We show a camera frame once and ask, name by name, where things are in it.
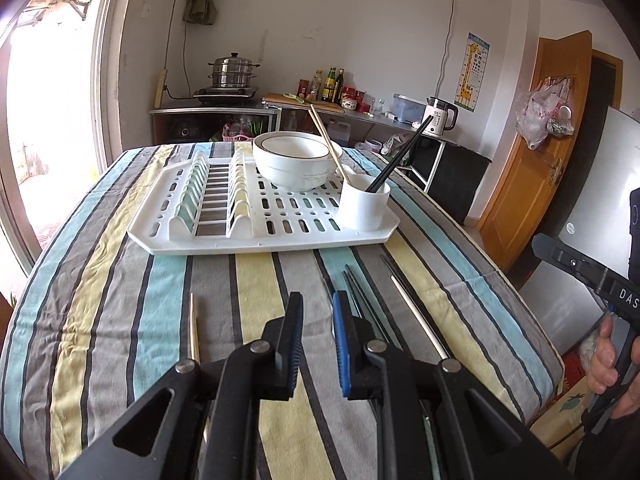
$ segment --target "screw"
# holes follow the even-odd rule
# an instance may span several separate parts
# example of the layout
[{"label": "screw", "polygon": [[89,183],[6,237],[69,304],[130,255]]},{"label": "screw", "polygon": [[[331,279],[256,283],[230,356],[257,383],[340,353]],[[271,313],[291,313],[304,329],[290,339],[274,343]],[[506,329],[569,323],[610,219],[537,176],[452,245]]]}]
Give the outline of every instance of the screw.
[{"label": "screw", "polygon": [[382,354],[386,350],[386,343],[380,339],[372,339],[367,343],[367,350],[374,354]]},{"label": "screw", "polygon": [[462,365],[455,359],[444,359],[442,362],[442,369],[450,374],[457,374],[462,370]]},{"label": "screw", "polygon": [[180,359],[175,364],[175,371],[179,374],[188,374],[196,369],[196,363],[191,359]]},{"label": "screw", "polygon": [[251,345],[249,346],[249,349],[254,354],[264,354],[265,352],[268,352],[270,348],[270,343],[268,341],[265,341],[264,339],[258,339],[257,341],[251,343]]}]

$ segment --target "kettle handle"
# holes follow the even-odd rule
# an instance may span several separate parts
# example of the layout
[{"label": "kettle handle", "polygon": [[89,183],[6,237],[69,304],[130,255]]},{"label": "kettle handle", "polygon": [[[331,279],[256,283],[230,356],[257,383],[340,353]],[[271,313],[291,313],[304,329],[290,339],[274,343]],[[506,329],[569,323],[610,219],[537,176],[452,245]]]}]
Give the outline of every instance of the kettle handle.
[{"label": "kettle handle", "polygon": [[453,120],[451,121],[451,124],[449,127],[445,126],[444,128],[445,132],[448,132],[449,130],[453,130],[454,126],[456,126],[456,121],[458,120],[458,112],[460,111],[457,106],[447,104],[447,115],[449,114],[449,110],[453,110]]}]

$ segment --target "white bucket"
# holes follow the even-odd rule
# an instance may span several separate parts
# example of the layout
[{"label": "white bucket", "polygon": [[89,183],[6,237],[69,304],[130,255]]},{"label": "white bucket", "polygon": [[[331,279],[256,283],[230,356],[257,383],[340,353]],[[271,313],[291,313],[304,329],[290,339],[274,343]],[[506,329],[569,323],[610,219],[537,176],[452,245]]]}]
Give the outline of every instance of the white bucket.
[{"label": "white bucket", "polygon": [[391,188],[385,182],[376,193],[364,191],[375,179],[370,175],[350,174],[351,186],[346,182],[342,185],[340,205],[335,218],[341,228],[354,231],[380,229]]}]

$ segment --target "refrigerator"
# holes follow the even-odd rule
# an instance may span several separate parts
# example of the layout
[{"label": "refrigerator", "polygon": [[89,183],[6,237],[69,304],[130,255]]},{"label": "refrigerator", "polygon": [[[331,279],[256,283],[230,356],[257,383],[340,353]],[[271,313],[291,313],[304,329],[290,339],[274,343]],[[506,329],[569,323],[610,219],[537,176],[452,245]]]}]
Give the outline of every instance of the refrigerator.
[{"label": "refrigerator", "polygon": [[[629,194],[640,187],[640,123],[609,108],[591,171],[560,240],[627,277]],[[603,305],[575,278],[541,262],[520,290],[560,354],[584,338]]]}]

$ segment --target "electric kettle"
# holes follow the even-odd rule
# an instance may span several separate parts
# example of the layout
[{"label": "electric kettle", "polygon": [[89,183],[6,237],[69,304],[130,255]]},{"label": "electric kettle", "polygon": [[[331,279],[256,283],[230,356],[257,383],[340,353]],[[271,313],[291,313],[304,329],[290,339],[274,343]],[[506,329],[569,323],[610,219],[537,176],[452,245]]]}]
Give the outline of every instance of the electric kettle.
[{"label": "electric kettle", "polygon": [[[453,111],[453,118],[451,120],[451,124],[447,126],[449,110]],[[424,111],[424,118],[422,120],[425,120],[427,117],[432,115],[433,121],[431,121],[431,124],[429,124],[425,133],[441,136],[444,132],[452,130],[458,120],[458,111],[458,107],[451,103],[447,103],[442,99],[436,99],[435,97],[429,97],[427,99],[427,107]]]}]

